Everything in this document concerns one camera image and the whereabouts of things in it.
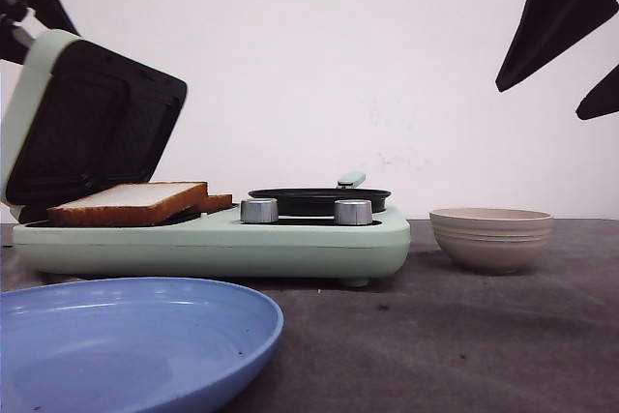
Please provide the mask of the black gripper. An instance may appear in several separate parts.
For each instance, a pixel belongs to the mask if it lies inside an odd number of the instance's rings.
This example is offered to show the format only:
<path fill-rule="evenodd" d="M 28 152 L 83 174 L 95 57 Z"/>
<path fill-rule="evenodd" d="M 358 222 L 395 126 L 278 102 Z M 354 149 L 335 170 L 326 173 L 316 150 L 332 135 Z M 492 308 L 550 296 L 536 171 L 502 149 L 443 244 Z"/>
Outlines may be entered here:
<path fill-rule="evenodd" d="M 1 0 L 1 16 L 8 21 L 22 21 L 29 11 L 49 29 L 78 35 L 78 31 L 60 0 Z M 0 56 L 2 60 L 22 65 L 35 39 L 21 25 L 2 21 Z"/>

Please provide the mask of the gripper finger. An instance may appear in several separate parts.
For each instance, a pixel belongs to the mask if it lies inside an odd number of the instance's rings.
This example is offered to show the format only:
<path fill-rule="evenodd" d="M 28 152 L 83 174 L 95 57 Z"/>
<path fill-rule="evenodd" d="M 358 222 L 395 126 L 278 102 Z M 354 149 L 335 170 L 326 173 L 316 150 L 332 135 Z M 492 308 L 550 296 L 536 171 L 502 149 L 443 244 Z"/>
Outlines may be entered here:
<path fill-rule="evenodd" d="M 618 0 L 526 0 L 495 79 L 506 91 L 618 13 Z"/>
<path fill-rule="evenodd" d="M 619 70 L 612 69 L 582 99 L 576 109 L 580 120 L 616 113 L 619 106 Z"/>

